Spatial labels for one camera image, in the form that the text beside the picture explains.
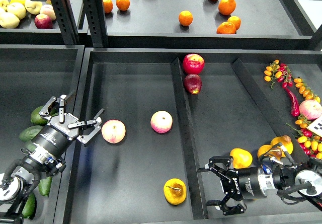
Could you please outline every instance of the pear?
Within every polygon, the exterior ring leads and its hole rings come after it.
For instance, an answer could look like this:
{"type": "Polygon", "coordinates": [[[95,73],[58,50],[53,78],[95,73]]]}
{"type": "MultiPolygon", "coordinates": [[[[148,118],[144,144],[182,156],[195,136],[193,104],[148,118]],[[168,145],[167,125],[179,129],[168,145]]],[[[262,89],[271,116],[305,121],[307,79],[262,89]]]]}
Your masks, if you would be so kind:
{"type": "Polygon", "coordinates": [[[0,8],[2,8],[5,11],[7,11],[8,4],[9,4],[8,0],[0,0],[0,8]]]}
{"type": "Polygon", "coordinates": [[[13,13],[2,13],[0,14],[0,25],[5,29],[14,29],[20,23],[19,18],[13,13]]]}

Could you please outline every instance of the cherry tomato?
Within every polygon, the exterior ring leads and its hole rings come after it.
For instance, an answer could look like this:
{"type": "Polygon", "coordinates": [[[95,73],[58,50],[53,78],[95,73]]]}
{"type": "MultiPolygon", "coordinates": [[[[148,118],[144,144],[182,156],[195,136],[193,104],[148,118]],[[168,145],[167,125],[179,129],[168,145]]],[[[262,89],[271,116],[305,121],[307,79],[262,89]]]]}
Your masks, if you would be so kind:
{"type": "Polygon", "coordinates": [[[295,78],[295,79],[294,79],[294,82],[295,82],[295,83],[302,83],[302,79],[301,79],[301,78],[295,78]]]}
{"type": "Polygon", "coordinates": [[[311,141],[310,140],[305,141],[304,146],[307,148],[311,147],[311,141]]]}
{"type": "Polygon", "coordinates": [[[264,74],[269,76],[269,77],[272,75],[272,73],[270,71],[268,71],[268,70],[264,71],[264,74]]]}
{"type": "Polygon", "coordinates": [[[275,74],[275,77],[276,77],[276,78],[279,78],[279,77],[281,77],[281,76],[282,76],[282,72],[280,72],[280,71],[279,71],[279,72],[277,72],[277,73],[275,74]]]}
{"type": "Polygon", "coordinates": [[[303,94],[304,91],[305,91],[305,86],[301,86],[300,89],[298,90],[300,94],[303,94]]]}
{"type": "Polygon", "coordinates": [[[297,87],[297,88],[300,88],[301,86],[303,86],[304,84],[303,83],[296,83],[295,84],[295,86],[297,87]]]}
{"type": "Polygon", "coordinates": [[[311,100],[311,99],[313,99],[313,95],[308,94],[308,95],[306,95],[305,99],[306,99],[306,100],[311,100]]]}
{"type": "Polygon", "coordinates": [[[303,123],[300,125],[300,128],[307,128],[308,124],[307,123],[303,123]]]}
{"type": "Polygon", "coordinates": [[[305,137],[305,136],[299,137],[299,138],[297,139],[297,141],[298,141],[299,143],[304,143],[305,141],[307,141],[307,137],[305,137]]]}
{"type": "Polygon", "coordinates": [[[303,92],[303,96],[304,96],[304,97],[306,97],[309,93],[310,93],[310,90],[305,90],[305,91],[303,92]]]}
{"type": "Polygon", "coordinates": [[[320,97],[315,96],[315,97],[314,97],[314,100],[316,100],[317,102],[319,102],[319,103],[320,103],[320,97]]]}

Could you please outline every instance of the shelf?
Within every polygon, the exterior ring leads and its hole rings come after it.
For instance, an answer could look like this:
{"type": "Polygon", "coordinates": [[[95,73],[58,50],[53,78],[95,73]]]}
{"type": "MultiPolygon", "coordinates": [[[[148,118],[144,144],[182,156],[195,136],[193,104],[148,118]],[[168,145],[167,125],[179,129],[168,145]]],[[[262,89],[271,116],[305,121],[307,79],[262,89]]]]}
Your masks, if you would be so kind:
{"type": "MultiPolygon", "coordinates": [[[[19,134],[33,126],[30,122],[31,112],[52,96],[59,97],[77,89],[83,50],[82,46],[0,45],[1,173],[15,159],[24,157],[20,149],[25,144],[19,140],[19,134]]],[[[72,101],[67,106],[69,112],[72,112],[73,105],[72,101]]],[[[49,197],[41,196],[38,188],[34,190],[36,215],[32,221],[25,220],[25,223],[53,221],[59,184],[60,177],[53,178],[49,197]]],[[[6,212],[7,208],[2,205],[0,211],[6,212]]]]}
{"type": "MultiPolygon", "coordinates": [[[[120,144],[106,143],[98,135],[88,148],[80,147],[73,153],[71,174],[77,177],[70,187],[65,187],[73,195],[57,213],[67,208],[64,218],[82,224],[91,223],[93,218],[97,223],[107,219],[115,223],[196,223],[199,218],[194,216],[197,201],[193,197],[201,193],[202,200],[213,200],[223,198],[224,194],[219,178],[211,172],[198,174],[197,179],[191,174],[196,174],[197,168],[208,163],[210,157],[227,155],[235,147],[250,151],[253,166],[257,165],[258,148],[269,143],[280,126],[289,122],[290,117],[285,117],[290,109],[288,96],[278,93],[280,100],[274,102],[272,112],[264,112],[257,99],[261,93],[253,95],[245,83],[246,74],[236,64],[241,62],[249,69],[255,89],[258,86],[268,89],[262,89],[268,98],[269,86],[264,86],[259,76],[262,77],[262,67],[276,58],[290,64],[294,73],[300,74],[307,67],[308,72],[302,76],[314,72],[310,82],[322,74],[321,52],[196,50],[204,57],[206,66],[200,74],[202,90],[192,96],[180,90],[182,83],[174,77],[174,64],[188,53],[183,49],[86,49],[77,93],[83,99],[82,113],[91,118],[103,107],[106,109],[103,123],[119,119],[125,124],[127,135],[120,144]],[[186,95],[184,109],[182,102],[178,102],[182,94],[186,95]],[[168,134],[156,134],[151,129],[150,118],[158,110],[168,110],[174,119],[168,134]],[[188,122],[183,122],[185,114],[188,122]],[[281,122],[271,124],[274,117],[281,122]],[[189,126],[192,131],[184,132],[189,126]],[[189,153],[185,151],[188,144],[193,148],[189,153]],[[165,181],[174,177],[183,179],[190,193],[186,202],[176,207],[166,202],[162,190],[165,181]],[[193,189],[192,183],[197,183],[198,188],[193,189]]],[[[291,135],[291,131],[286,128],[284,134],[291,135]]],[[[306,161],[297,142],[293,143],[293,158],[306,161]]],[[[311,213],[316,220],[320,218],[318,209],[308,202],[289,206],[275,192],[269,190],[266,199],[245,200],[247,211],[238,216],[224,216],[214,207],[206,207],[204,219],[232,223],[260,219],[259,213],[283,220],[279,223],[287,223],[283,216],[294,218],[304,213],[311,213]]]]}
{"type": "MultiPolygon", "coordinates": [[[[79,34],[87,34],[88,23],[84,14],[82,14],[82,0],[70,0],[72,13],[78,27],[79,34]]],[[[63,44],[61,32],[57,20],[53,21],[53,29],[38,29],[35,26],[35,17],[29,12],[15,29],[5,29],[0,27],[1,44],[63,44]]]]}

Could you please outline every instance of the yellow cherry tomato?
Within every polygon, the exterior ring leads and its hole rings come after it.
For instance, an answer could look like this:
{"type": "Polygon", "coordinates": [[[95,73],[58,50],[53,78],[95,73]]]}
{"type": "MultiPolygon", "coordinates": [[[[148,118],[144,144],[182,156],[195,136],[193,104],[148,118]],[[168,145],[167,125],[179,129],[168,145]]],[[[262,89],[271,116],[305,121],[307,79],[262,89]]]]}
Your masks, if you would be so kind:
{"type": "Polygon", "coordinates": [[[303,124],[303,120],[301,120],[301,119],[296,120],[296,121],[295,121],[295,124],[297,124],[297,125],[301,125],[301,124],[303,124]]]}
{"type": "Polygon", "coordinates": [[[300,128],[307,128],[308,124],[307,123],[303,123],[300,125],[300,128]]]}
{"type": "Polygon", "coordinates": [[[294,82],[295,82],[295,83],[302,83],[302,79],[301,79],[301,78],[295,78],[295,79],[294,79],[294,82]]]}
{"type": "Polygon", "coordinates": [[[314,97],[314,100],[316,100],[317,102],[320,103],[320,97],[316,96],[316,97],[314,97]]]}
{"type": "Polygon", "coordinates": [[[304,142],[304,146],[305,146],[305,147],[311,147],[311,141],[310,141],[310,140],[305,141],[305,142],[304,142]]]}
{"type": "Polygon", "coordinates": [[[306,100],[311,100],[311,99],[313,99],[313,95],[308,94],[308,95],[306,95],[305,99],[306,99],[306,100]]]}
{"type": "Polygon", "coordinates": [[[303,83],[296,83],[295,84],[295,86],[297,87],[297,88],[300,88],[300,87],[302,87],[304,84],[303,83]]]}
{"type": "Polygon", "coordinates": [[[264,71],[264,74],[269,76],[269,77],[272,75],[272,73],[270,71],[268,71],[268,70],[264,71]]]}
{"type": "Polygon", "coordinates": [[[303,143],[303,142],[307,141],[307,137],[305,137],[305,136],[299,137],[299,138],[297,139],[297,141],[298,141],[299,143],[303,143]]]}
{"type": "Polygon", "coordinates": [[[300,94],[303,94],[304,91],[305,91],[305,86],[301,86],[300,89],[298,90],[300,94]]]}
{"type": "Polygon", "coordinates": [[[317,141],[312,141],[311,142],[311,149],[313,151],[316,151],[317,150],[317,146],[318,146],[318,142],[317,141]]]}
{"type": "Polygon", "coordinates": [[[305,90],[305,91],[303,92],[303,96],[304,96],[304,97],[306,97],[309,93],[310,93],[310,90],[305,90]]]}
{"type": "Polygon", "coordinates": [[[322,152],[322,143],[317,145],[317,151],[322,152]]]}
{"type": "Polygon", "coordinates": [[[282,72],[281,71],[279,71],[279,72],[277,72],[276,74],[275,74],[275,77],[276,78],[279,78],[279,77],[281,77],[282,76],[282,72]]]}

